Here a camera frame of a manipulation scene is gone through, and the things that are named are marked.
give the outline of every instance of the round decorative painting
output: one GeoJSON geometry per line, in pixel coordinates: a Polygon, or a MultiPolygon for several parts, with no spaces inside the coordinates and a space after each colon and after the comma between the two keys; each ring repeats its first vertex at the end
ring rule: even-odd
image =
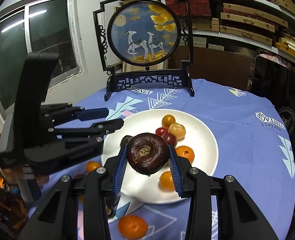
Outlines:
{"type": "Polygon", "coordinates": [[[156,65],[178,46],[181,26],[160,2],[134,1],[121,7],[108,25],[112,51],[132,65],[156,65]]]}

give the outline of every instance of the moon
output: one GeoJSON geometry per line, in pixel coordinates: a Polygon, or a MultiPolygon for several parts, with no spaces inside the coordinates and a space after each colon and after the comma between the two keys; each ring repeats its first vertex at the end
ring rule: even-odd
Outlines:
{"type": "Polygon", "coordinates": [[[114,20],[114,24],[119,27],[124,26],[126,24],[126,17],[122,14],[118,15],[114,20]]]}

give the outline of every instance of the patterned tablecloth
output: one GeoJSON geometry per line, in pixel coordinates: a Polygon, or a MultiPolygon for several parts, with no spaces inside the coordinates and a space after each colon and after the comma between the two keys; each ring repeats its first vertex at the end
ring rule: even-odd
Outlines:
{"type": "MultiPolygon", "coordinates": [[[[169,108],[192,114],[213,132],[219,149],[215,177],[236,177],[263,212],[280,240],[285,239],[295,202],[295,167],[289,135],[272,103],[249,92],[221,86],[206,80],[193,80],[195,97],[187,89],[164,88],[148,84],[113,93],[105,102],[105,89],[80,102],[86,109],[107,107],[106,120],[125,118],[147,109],[169,108]]],[[[93,121],[75,120],[63,127],[88,127],[93,121]]],[[[86,174],[86,162],[50,176],[42,195],[64,174],[86,174]]],[[[37,203],[28,205],[31,216],[37,203]]],[[[183,240],[190,200],[141,206],[134,214],[149,228],[143,239],[183,240]]],[[[78,233],[83,239],[83,211],[79,210],[78,233]]],[[[124,239],[117,221],[109,224],[112,240],[124,239]]],[[[217,239],[217,207],[212,197],[212,239],[217,239]]]]}

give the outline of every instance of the white shelf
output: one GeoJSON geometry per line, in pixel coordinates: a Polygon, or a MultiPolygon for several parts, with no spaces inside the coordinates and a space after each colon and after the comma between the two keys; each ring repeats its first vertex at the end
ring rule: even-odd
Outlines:
{"type": "Polygon", "coordinates": [[[280,55],[281,57],[286,58],[287,60],[295,63],[295,58],[292,57],[291,55],[285,53],[282,50],[278,50],[277,48],[267,45],[265,43],[259,42],[259,41],[254,41],[245,37],[241,37],[241,36],[237,36],[237,35],[233,35],[233,34],[228,34],[228,33],[221,33],[221,32],[212,32],[212,31],[201,31],[201,30],[193,30],[193,34],[196,35],[204,35],[204,36],[215,36],[215,37],[220,37],[223,39],[230,39],[230,40],[234,40],[234,41],[240,41],[240,42],[244,42],[247,44],[251,44],[253,46],[271,51],[277,55],[280,55]]]}
{"type": "Polygon", "coordinates": [[[295,15],[291,14],[289,11],[281,8],[280,6],[274,3],[271,3],[267,0],[247,0],[247,4],[246,5],[244,4],[244,5],[251,7],[251,5],[253,4],[255,5],[257,9],[266,11],[277,17],[280,17],[283,20],[288,21],[290,26],[295,27],[295,15]]]}

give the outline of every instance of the window frame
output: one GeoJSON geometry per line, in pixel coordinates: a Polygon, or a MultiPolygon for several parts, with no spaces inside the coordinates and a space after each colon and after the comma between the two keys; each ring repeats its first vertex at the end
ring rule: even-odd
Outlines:
{"type": "MultiPolygon", "coordinates": [[[[0,16],[0,22],[2,22],[17,13],[24,11],[24,35],[25,35],[25,45],[26,45],[27,53],[32,52],[31,36],[30,36],[30,28],[29,28],[29,8],[30,8],[30,6],[33,6],[35,4],[39,4],[39,3],[43,3],[43,2],[47,2],[47,1],[51,1],[51,0],[30,0],[25,5],[18,6],[17,8],[11,10],[10,12],[7,12],[6,14],[0,16]]],[[[68,70],[67,72],[62,73],[62,74],[58,75],[57,77],[52,78],[52,80],[49,84],[49,88],[84,71],[84,68],[83,68],[82,62],[81,62],[80,46],[78,43],[78,40],[81,40],[81,38],[78,37],[78,33],[77,33],[77,29],[76,29],[77,15],[74,10],[74,8],[76,6],[74,1],[75,0],[67,0],[67,15],[68,15],[70,37],[71,37],[71,42],[72,42],[72,49],[73,49],[74,57],[75,57],[75,61],[76,61],[76,68],[68,70]]],[[[1,100],[0,100],[0,115],[3,119],[5,119],[6,116],[8,114],[12,113],[13,111],[14,111],[14,104],[12,104],[9,108],[4,109],[4,107],[1,103],[1,100]]]]}

